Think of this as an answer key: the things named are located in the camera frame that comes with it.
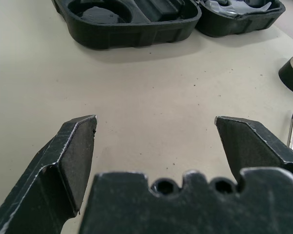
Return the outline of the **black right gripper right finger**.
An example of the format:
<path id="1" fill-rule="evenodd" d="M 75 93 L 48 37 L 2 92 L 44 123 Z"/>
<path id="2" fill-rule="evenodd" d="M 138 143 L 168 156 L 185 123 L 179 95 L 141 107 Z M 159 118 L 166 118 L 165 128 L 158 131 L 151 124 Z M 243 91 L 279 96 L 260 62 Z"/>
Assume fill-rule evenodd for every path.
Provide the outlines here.
<path id="1" fill-rule="evenodd" d="M 227 161 L 234 178 L 249 167 L 278 167 L 293 174 L 293 150 L 254 120 L 216 116 Z"/>

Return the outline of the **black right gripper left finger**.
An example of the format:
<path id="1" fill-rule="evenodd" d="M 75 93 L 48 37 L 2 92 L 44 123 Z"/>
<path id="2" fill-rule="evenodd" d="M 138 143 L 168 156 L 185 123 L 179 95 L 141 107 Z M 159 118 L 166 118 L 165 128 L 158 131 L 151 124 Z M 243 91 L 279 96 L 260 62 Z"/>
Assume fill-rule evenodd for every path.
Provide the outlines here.
<path id="1" fill-rule="evenodd" d="M 0 234 L 61 234 L 80 211 L 97 117 L 65 122 L 34 156 L 0 206 Z"/>

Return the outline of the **black tool case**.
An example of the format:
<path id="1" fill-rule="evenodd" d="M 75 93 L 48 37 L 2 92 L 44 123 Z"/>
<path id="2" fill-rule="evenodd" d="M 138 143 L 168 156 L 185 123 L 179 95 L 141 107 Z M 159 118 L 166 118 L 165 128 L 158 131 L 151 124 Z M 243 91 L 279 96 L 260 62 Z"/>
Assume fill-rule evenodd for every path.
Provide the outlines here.
<path id="1" fill-rule="evenodd" d="M 71 37 L 92 49 L 146 47 L 187 39 L 193 30 L 220 38 L 268 29 L 286 10 L 281 0 L 266 12 L 228 17 L 206 0 L 52 0 Z"/>

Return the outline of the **hammer with steel head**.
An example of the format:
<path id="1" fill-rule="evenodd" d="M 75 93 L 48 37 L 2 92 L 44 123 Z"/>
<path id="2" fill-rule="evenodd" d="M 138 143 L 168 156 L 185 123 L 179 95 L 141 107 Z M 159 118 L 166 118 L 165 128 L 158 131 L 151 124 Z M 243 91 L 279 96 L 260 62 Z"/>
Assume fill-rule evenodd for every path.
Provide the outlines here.
<path id="1" fill-rule="evenodd" d="M 228 17 L 250 13 L 266 12 L 272 2 L 259 4 L 257 0 L 206 0 L 205 6 L 211 11 Z"/>

